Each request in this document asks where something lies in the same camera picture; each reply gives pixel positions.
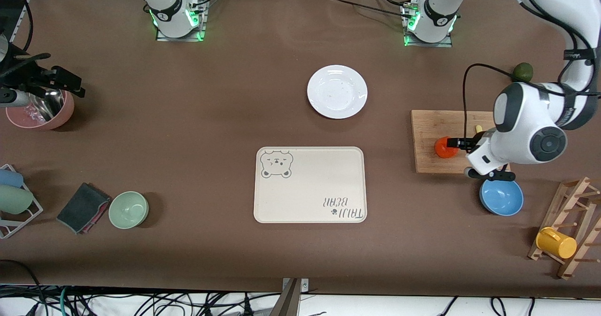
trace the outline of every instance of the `pink bowl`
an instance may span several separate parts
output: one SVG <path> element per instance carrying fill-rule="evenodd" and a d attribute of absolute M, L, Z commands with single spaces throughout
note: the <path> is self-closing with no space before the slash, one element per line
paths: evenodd
<path fill-rule="evenodd" d="M 44 123 L 35 121 L 25 112 L 24 107 L 7 107 L 6 116 L 13 125 L 20 128 L 38 131 L 53 130 L 67 122 L 75 109 L 73 95 L 70 92 L 62 91 L 62 96 L 65 99 L 64 104 L 58 114 L 50 121 Z"/>

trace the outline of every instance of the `brown table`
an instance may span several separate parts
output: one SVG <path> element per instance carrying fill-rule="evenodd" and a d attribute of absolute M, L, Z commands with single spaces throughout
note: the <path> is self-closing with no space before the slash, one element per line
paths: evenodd
<path fill-rule="evenodd" d="M 381 0 L 354 0 L 395 10 Z M 0 120 L 3 162 L 45 207 L 0 242 L 43 284 L 277 291 L 308 277 L 320 293 L 599 297 L 601 271 L 526 258 L 557 181 L 601 177 L 601 116 L 569 132 L 559 160 L 515 165 L 522 211 L 494 216 L 479 182 L 417 175 L 412 109 L 460 110 L 464 69 L 527 61 L 535 81 L 562 67 L 562 38 L 515 0 L 465 0 L 450 49 L 404 47 L 400 19 L 335 0 L 219 0 L 206 41 L 154 41 L 142 0 L 32 0 L 30 53 L 84 79 L 71 121 L 29 132 Z M 26 23 L 19 33 L 24 42 Z M 333 121 L 307 102 L 314 71 L 345 64 L 369 87 L 367 106 Z M 474 70 L 468 108 L 492 110 L 508 80 Z M 263 146 L 358 146 L 369 214 L 362 224 L 259 224 L 255 154 Z M 82 182 L 113 197 L 143 193 L 141 228 L 107 214 L 88 235 L 54 218 Z M 0 267 L 0 282 L 28 283 Z"/>

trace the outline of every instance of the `yellow mug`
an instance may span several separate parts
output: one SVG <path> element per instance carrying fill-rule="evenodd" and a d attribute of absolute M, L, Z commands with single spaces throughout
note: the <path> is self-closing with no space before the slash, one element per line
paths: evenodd
<path fill-rule="evenodd" d="M 536 246 L 560 258 L 570 258 L 576 252 L 575 239 L 551 227 L 545 227 L 536 235 Z"/>

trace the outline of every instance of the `green bowl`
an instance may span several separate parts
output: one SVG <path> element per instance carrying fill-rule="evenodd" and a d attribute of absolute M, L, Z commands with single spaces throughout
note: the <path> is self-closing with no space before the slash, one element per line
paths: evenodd
<path fill-rule="evenodd" d="M 148 216 L 148 202 L 138 192 L 124 192 L 119 194 L 109 207 L 109 220 L 121 229 L 133 228 Z"/>

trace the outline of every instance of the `green led light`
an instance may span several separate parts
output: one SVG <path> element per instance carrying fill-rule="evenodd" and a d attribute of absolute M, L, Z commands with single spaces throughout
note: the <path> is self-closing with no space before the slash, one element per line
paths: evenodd
<path fill-rule="evenodd" d="M 419 19 L 421 18 L 421 15 L 419 14 L 419 12 L 415 12 L 415 16 L 412 18 L 413 21 L 411 21 L 408 25 L 408 29 L 411 31 L 415 31 L 415 27 L 417 26 L 417 22 L 419 21 Z"/>
<path fill-rule="evenodd" d="M 453 31 L 453 25 L 455 25 L 455 20 L 457 20 L 457 16 L 453 17 L 453 20 L 451 21 L 451 27 L 449 27 L 449 33 L 451 33 L 451 31 Z"/>
<path fill-rule="evenodd" d="M 150 16 L 152 17 L 152 23 L 154 23 L 154 26 L 159 27 L 159 25 L 156 24 L 156 19 L 154 18 L 154 15 L 152 14 L 152 12 L 150 12 Z"/>
<path fill-rule="evenodd" d="M 198 19 L 193 19 L 192 15 L 190 14 L 190 12 L 188 10 L 186 10 L 186 16 L 188 17 L 188 20 L 190 21 L 190 25 L 192 25 L 193 27 L 196 27 L 196 23 L 197 23 Z"/>

